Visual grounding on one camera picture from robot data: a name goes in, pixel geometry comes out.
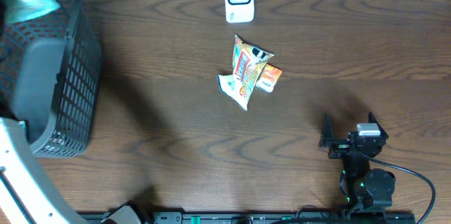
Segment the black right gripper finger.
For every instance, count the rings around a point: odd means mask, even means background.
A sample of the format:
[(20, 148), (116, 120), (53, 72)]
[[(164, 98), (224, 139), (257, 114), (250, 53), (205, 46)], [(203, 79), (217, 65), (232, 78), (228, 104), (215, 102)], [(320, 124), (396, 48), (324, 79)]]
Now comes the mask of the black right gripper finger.
[(372, 112), (369, 112), (369, 123), (376, 124), (378, 127), (378, 130), (380, 132), (380, 136), (388, 139), (388, 133), (382, 128), (382, 126), (379, 124), (379, 122), (376, 120), (375, 115)]
[(332, 123), (330, 121), (329, 115), (325, 113), (323, 120), (323, 129), (319, 140), (319, 147), (329, 147), (332, 143), (334, 143)]

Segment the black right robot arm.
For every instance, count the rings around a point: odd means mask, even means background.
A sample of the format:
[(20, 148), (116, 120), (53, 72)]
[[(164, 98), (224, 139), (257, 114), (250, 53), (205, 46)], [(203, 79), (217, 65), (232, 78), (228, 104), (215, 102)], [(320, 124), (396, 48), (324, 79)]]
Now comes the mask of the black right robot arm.
[(329, 116), (324, 116), (319, 146), (328, 149), (330, 159), (342, 161), (340, 189), (348, 201), (348, 206), (342, 210), (343, 217), (351, 218), (358, 213), (382, 214), (392, 206), (395, 176), (370, 166), (370, 160), (381, 153), (387, 139), (388, 134), (372, 113), (366, 123), (357, 124), (357, 129), (349, 132), (345, 139), (334, 135)]

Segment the yellow red snack bag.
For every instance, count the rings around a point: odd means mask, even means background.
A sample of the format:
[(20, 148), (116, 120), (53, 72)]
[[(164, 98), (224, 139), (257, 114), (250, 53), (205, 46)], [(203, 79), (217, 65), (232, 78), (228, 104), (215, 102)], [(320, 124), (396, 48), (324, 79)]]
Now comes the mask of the yellow red snack bag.
[(273, 56), (235, 35), (233, 71), (231, 75), (217, 75), (219, 89), (246, 111), (257, 80)]

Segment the orange snack packet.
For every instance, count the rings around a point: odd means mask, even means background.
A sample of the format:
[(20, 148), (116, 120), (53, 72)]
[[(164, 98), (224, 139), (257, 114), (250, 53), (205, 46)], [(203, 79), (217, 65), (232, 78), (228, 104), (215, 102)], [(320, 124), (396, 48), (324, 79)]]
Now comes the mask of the orange snack packet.
[(280, 68), (267, 64), (257, 80), (256, 87), (264, 90), (265, 92), (271, 93), (274, 90), (281, 74), (282, 70)]

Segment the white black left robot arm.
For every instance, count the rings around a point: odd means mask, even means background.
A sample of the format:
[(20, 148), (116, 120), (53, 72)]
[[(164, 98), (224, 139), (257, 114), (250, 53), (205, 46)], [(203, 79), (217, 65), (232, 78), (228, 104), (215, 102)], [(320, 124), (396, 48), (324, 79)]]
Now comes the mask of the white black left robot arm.
[(122, 223), (145, 220), (130, 205), (106, 215), (80, 215), (59, 194), (34, 158), (25, 130), (16, 120), (1, 119), (1, 210), (10, 223)]

